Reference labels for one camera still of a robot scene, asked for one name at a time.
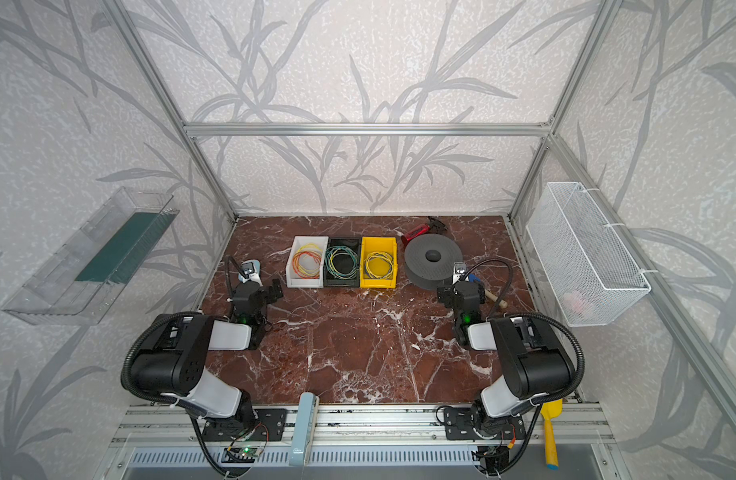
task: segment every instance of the white mesh basket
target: white mesh basket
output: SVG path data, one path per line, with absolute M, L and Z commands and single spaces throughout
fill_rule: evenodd
M 607 325 L 651 285 L 579 182 L 549 182 L 528 235 L 571 326 Z

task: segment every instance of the yellow trowel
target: yellow trowel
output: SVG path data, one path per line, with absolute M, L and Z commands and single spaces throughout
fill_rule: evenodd
M 562 398 L 554 402 L 545 403 L 542 406 L 544 416 L 544 456 L 547 467 L 552 470 L 558 469 L 558 448 L 555 445 L 555 432 L 552 430 L 552 419 L 562 413 Z

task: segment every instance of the wallpaper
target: wallpaper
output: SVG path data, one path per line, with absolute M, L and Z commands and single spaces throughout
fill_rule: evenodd
M 125 0 L 188 121 L 546 121 L 598 2 Z
M 559 131 L 736 375 L 736 2 L 643 5 L 618 12 Z M 541 185 L 566 179 L 550 156 L 524 244 Z M 636 478 L 736 478 L 736 436 L 647 299 L 574 332 Z
M 132 397 L 119 370 L 190 307 L 231 225 L 95 2 L 0 2 L 0 307 L 117 188 L 180 209 L 97 326 L 0 311 L 0 480 L 90 478 Z
M 532 137 L 219 137 L 201 142 L 239 212 L 509 212 Z
M 562 318 L 526 225 L 547 182 L 570 181 L 552 153 L 515 216 L 544 311 Z M 736 435 L 648 297 L 606 326 L 578 327 L 582 392 L 600 402 L 635 479 L 736 478 Z
M 561 134 L 736 375 L 736 2 L 622 11 L 609 38 Z

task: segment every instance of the spool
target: spool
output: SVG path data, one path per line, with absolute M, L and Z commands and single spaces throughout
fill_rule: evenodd
M 406 275 L 411 283 L 424 290 L 450 285 L 453 264 L 461 261 L 461 249 L 447 236 L 419 235 L 406 246 Z

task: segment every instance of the red marble tabletop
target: red marble tabletop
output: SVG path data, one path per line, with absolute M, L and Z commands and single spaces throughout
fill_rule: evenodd
M 492 255 L 515 259 L 500 216 L 444 216 L 445 235 L 473 265 Z M 238 262 L 258 259 L 268 285 L 281 278 L 296 235 L 399 236 L 425 223 L 420 216 L 245 217 L 226 254 Z M 322 403 L 471 402 L 501 375 L 497 354 L 461 348 L 453 339 L 452 312 L 434 292 L 412 285 L 403 271 L 394 290 L 347 288 L 295 289 L 269 307 L 273 328 L 255 351 L 210 352 L 208 369 L 230 385 L 248 390 L 255 404 L 296 404 L 302 392 Z M 507 311 L 533 310 L 517 261 L 506 295 Z M 476 272 L 493 293 L 507 278 L 504 266 Z M 227 312 L 224 265 L 219 265 L 202 309 Z M 483 306 L 489 308 L 491 302 Z

